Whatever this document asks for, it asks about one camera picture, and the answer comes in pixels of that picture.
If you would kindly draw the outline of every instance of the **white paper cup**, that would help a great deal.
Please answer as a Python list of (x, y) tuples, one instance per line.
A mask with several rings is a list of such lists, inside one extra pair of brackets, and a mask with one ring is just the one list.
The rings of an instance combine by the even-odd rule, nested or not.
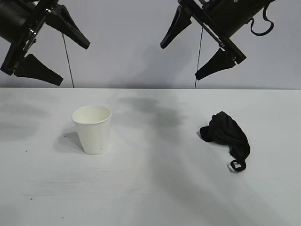
[(81, 145), (87, 154), (104, 153), (109, 144), (111, 111), (103, 106), (86, 106), (72, 114)]

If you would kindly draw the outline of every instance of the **cup rim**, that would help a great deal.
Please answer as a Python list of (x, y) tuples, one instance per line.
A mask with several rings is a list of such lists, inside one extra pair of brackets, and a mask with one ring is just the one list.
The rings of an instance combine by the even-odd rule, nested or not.
[[(104, 119), (104, 120), (97, 121), (97, 122), (93, 122), (93, 123), (82, 123), (82, 122), (75, 121), (75, 120), (73, 119), (74, 114), (75, 114), (77, 111), (79, 111), (79, 110), (81, 110), (81, 109), (83, 109), (83, 108), (86, 108), (86, 107), (103, 107), (103, 108), (106, 108), (107, 110), (109, 110), (110, 116), (109, 116), (108, 118)], [(99, 124), (99, 123), (102, 123), (102, 122), (105, 122), (105, 121), (109, 120), (109, 119), (111, 118), (111, 116), (112, 116), (112, 111), (111, 111), (108, 107), (100, 106), (100, 105), (88, 105), (88, 106), (80, 107), (80, 108), (78, 108), (77, 110), (75, 110), (75, 111), (73, 112), (72, 116), (71, 116), (71, 119), (72, 119), (72, 121), (73, 121), (74, 123), (77, 123), (77, 124), (80, 124), (80, 125), (95, 125), (95, 124)]]

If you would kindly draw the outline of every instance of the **black strap loop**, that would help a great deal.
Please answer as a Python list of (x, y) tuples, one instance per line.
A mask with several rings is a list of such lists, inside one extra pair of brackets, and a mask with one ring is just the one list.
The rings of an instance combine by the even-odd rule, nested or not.
[(273, 28), (274, 28), (274, 23), (273, 23), (272, 21), (270, 21), (270, 20), (268, 19), (268, 17), (267, 17), (267, 9), (268, 9), (268, 7), (269, 7), (269, 4), (266, 5), (266, 6), (264, 7), (264, 9), (263, 9), (263, 19), (264, 19), (265, 21), (268, 21), (268, 22), (271, 23), (271, 26), (269, 27), (269, 29), (268, 29), (267, 31), (265, 31), (265, 32), (263, 32), (263, 33), (256, 33), (256, 32), (254, 32), (254, 31), (253, 31), (253, 26), (254, 26), (254, 22), (255, 22), (254, 18), (251, 18), (251, 19), (248, 21), (248, 22), (252, 21), (252, 23), (251, 23), (251, 32), (252, 32), (254, 35), (256, 35), (256, 36), (264, 36), (264, 35), (270, 33), (270, 32), (273, 30)]
[[(235, 163), (238, 163), (240, 164), (240, 167), (236, 167), (235, 166)], [(233, 160), (231, 163), (230, 163), (231, 167), (236, 171), (236, 172), (241, 172), (243, 170), (246, 169), (246, 162), (243, 161), (243, 162), (238, 162), (236, 160)]]

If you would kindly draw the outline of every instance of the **cable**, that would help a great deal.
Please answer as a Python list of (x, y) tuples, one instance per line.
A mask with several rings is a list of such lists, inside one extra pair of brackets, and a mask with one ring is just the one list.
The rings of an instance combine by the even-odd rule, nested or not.
[[(199, 43), (199, 50), (198, 50), (198, 65), (197, 65), (197, 70), (198, 70), (198, 66), (199, 66), (199, 58), (201, 56), (201, 47), (202, 47), (202, 39), (203, 39), (203, 30), (204, 28), (202, 27), (202, 33), (201, 33), (201, 40), (200, 40), (200, 43)], [(194, 89), (197, 88), (197, 78), (196, 78), (196, 81), (194, 83)]]
[(63, 37), (63, 40), (64, 40), (65, 51), (66, 51), (66, 56), (67, 56), (67, 61), (68, 61), (68, 66), (69, 66), (69, 71), (70, 71), (70, 76), (71, 76), (72, 87), (74, 88), (74, 82), (73, 82), (73, 77), (72, 77), (72, 71), (71, 71), (69, 56), (68, 56), (68, 52), (67, 52), (67, 46), (66, 46), (65, 36), (64, 36), (63, 33), (62, 33), (62, 37)]
[(265, 31), (265, 32), (263, 32), (263, 33), (256, 33), (256, 32), (254, 32), (254, 31), (253, 31), (253, 26), (254, 26), (255, 20), (254, 20), (254, 18), (251, 18), (251, 19), (249, 20), (249, 22), (252, 21), (252, 23), (251, 23), (251, 32), (252, 32), (254, 35), (256, 35), (256, 36), (264, 36), (264, 35), (270, 33), (270, 32), (273, 30), (273, 28), (274, 28), (274, 23), (273, 23), (272, 21), (270, 21), (270, 20), (268, 19), (268, 17), (267, 17), (267, 9), (268, 9), (268, 7), (269, 7), (269, 4), (266, 5), (266, 6), (264, 7), (264, 9), (263, 9), (263, 14), (262, 14), (263, 19), (264, 19), (265, 21), (268, 21), (268, 22), (271, 23), (271, 26), (269, 27), (269, 29), (268, 29), (267, 31)]

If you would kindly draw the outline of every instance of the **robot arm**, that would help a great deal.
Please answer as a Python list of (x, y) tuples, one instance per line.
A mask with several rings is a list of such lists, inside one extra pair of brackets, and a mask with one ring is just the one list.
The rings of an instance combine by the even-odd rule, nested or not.
[[(246, 56), (230, 40), (243, 25), (252, 21), (251, 31), (257, 36), (269, 33), (274, 24), (267, 16), (266, 11), (274, 0), (199, 0), (202, 8), (194, 0), (178, 0), (174, 20), (161, 42), (161, 47), (166, 48), (171, 41), (191, 24), (193, 17), (219, 44), (220, 48), (215, 55), (200, 68), (196, 77), (198, 80), (215, 72), (232, 68), (246, 59)], [(270, 28), (264, 33), (253, 31), (254, 19), (262, 8), (263, 18), (271, 22)]]
[(44, 66), (29, 48), (46, 23), (87, 49), (90, 42), (80, 32), (67, 8), (58, 0), (0, 0), (0, 37), (11, 43), (1, 70), (8, 75), (34, 78), (59, 86), (63, 78)]

